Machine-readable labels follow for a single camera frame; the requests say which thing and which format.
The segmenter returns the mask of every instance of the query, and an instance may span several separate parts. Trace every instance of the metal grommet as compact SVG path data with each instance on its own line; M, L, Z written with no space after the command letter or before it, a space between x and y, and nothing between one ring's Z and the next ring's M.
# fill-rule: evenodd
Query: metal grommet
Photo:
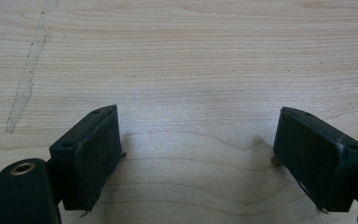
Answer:
M33 162L24 162L21 163L19 165L17 165L16 167L14 167L10 173L12 175L24 175L30 171L32 171L34 169L34 163Z

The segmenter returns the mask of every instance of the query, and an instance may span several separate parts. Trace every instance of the light wood surface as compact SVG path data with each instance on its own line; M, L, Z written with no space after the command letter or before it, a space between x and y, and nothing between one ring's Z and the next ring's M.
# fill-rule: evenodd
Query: light wood surface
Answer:
M358 140L356 0L0 0L0 170L117 105L128 157L68 223L356 223L269 162L280 108Z

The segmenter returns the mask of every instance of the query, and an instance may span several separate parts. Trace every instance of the black plastic block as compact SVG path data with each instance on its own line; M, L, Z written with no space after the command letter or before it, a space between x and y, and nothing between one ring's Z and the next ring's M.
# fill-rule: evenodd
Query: black plastic block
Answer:
M121 158L117 107L90 112L49 150L65 209L91 211Z
M310 113L283 107L274 153L319 209L350 210L358 141Z

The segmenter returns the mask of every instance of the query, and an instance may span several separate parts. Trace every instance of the wood grain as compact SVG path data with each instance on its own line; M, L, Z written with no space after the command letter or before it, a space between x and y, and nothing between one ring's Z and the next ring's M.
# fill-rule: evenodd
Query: wood grain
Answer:
M63 223L356 222L269 159L284 105L358 140L358 1L0 0L0 170L112 104L128 158Z

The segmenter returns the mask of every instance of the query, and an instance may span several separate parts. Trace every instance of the textured black surface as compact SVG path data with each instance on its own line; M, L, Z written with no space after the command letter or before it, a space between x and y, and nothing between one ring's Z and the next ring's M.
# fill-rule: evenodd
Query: textured black surface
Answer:
M283 107L274 153L319 209L349 211L358 176L356 140L307 112Z
M48 162L67 210L91 211L121 158L117 107L90 112L50 147Z
M23 175L11 170L24 163L33 163L34 169ZM48 168L40 159L18 161L0 173L0 224L57 224L61 223L53 201Z

